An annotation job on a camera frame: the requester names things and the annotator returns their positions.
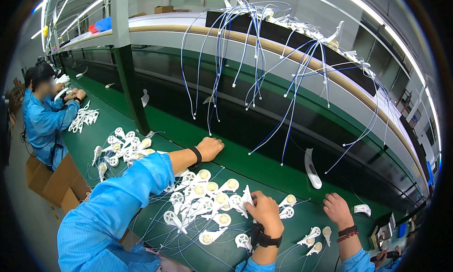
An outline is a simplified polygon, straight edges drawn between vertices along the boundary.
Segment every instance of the round white plastic piece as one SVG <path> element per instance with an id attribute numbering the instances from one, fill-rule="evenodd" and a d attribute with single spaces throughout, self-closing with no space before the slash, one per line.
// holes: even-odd
<path id="1" fill-rule="evenodd" d="M 202 169 L 198 172 L 198 177 L 203 181 L 208 181 L 211 178 L 211 172 L 206 169 Z"/>

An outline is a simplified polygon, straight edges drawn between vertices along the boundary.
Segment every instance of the green work surface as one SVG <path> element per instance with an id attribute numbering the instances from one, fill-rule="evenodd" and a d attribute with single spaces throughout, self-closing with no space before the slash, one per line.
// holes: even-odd
<path id="1" fill-rule="evenodd" d="M 68 75 L 75 78 L 75 72 L 69 70 Z M 75 80 L 82 88 L 88 89 L 93 95 L 102 99 L 107 103 L 108 107 L 113 107 L 117 111 L 131 118 L 130 112 L 124 94 L 112 88 L 105 89 L 105 85 L 100 84 L 88 77 L 81 77 Z M 201 128 L 184 122 L 174 116 L 171 116 L 161 110 L 151 106 L 145 107 L 146 116 L 150 127 L 154 131 L 165 131 L 163 137 L 173 141 L 174 143 L 188 148 L 198 144 L 207 134 Z M 362 204 L 352 192 L 329 184 L 323 181 L 323 187 L 320 190 L 315 190 L 304 172 L 300 172 L 286 165 L 280 166 L 279 163 L 260 153 L 247 155 L 250 149 L 233 143 L 222 136 L 213 133 L 213 137 L 220 138 L 224 141 L 225 149 L 216 157 L 215 161 L 219 165 L 223 165 L 228 169 L 244 175 L 250 179 L 266 184 L 277 190 L 292 193 L 295 196 L 308 199 L 311 198 L 314 203 L 322 205 L 326 193 L 337 192 L 341 195 L 348 204 L 353 207 L 357 204 Z M 284 182 L 278 177 L 285 177 Z M 366 202 L 373 212 L 373 218 L 381 217 L 392 209 L 381 205 L 377 202 L 360 197 Z M 402 212 L 394 211 L 395 218 L 404 217 Z"/>

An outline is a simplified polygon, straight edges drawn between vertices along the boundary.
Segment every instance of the black cable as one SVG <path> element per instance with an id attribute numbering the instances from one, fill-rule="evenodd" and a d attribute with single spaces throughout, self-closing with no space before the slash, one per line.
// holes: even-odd
<path id="1" fill-rule="evenodd" d="M 338 256 L 338 258 L 337 258 L 337 263 L 335 264 L 335 270 L 333 270 L 333 272 L 335 272 L 337 270 L 338 260 L 340 260 L 340 256 Z"/>

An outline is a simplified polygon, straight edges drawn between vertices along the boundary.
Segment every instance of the wrist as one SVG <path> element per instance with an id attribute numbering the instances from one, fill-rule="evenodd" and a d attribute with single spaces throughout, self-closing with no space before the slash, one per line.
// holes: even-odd
<path id="1" fill-rule="evenodd" d="M 341 222 L 337 223 L 339 232 L 344 230 L 344 229 L 347 229 L 347 228 L 350 228 L 350 227 L 354 226 L 354 220 L 353 220 L 352 216 L 350 215 L 349 217 L 350 218 L 348 218 L 346 220 L 342 220 Z"/>

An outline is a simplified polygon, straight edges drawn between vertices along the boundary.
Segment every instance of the blue sleeve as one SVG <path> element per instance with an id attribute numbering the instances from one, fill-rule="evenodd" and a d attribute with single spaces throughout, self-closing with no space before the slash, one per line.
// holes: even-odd
<path id="1" fill-rule="evenodd" d="M 63 131 L 68 128 L 76 118 L 79 108 L 79 103 L 72 101 L 64 111 L 28 110 L 28 113 L 35 130 L 39 135 L 46 136 L 55 133 L 56 130 Z"/>
<path id="2" fill-rule="evenodd" d="M 274 272 L 275 262 L 272 264 L 260 265 L 253 261 L 250 257 L 247 262 L 243 261 L 236 266 L 235 272 Z"/>
<path id="3" fill-rule="evenodd" d="M 57 100 L 44 100 L 43 101 L 43 104 L 52 110 L 52 112 L 58 112 L 59 110 L 61 110 L 61 108 L 63 108 L 64 104 L 63 104 L 63 99 L 61 98 L 58 98 Z"/>
<path id="4" fill-rule="evenodd" d="M 360 249 L 355 255 L 345 259 L 339 269 L 340 272 L 373 272 L 374 263 L 370 262 L 370 254 Z"/>
<path id="5" fill-rule="evenodd" d="M 158 257 L 145 251 L 127 252 L 117 240 L 136 210 L 148 205 L 150 193 L 160 194 L 172 183 L 170 158 L 158 153 L 134 161 L 122 176 L 99 183 L 89 200 L 69 211 L 61 222 L 57 235 L 60 269 L 127 271 L 137 265 L 155 271 Z"/>

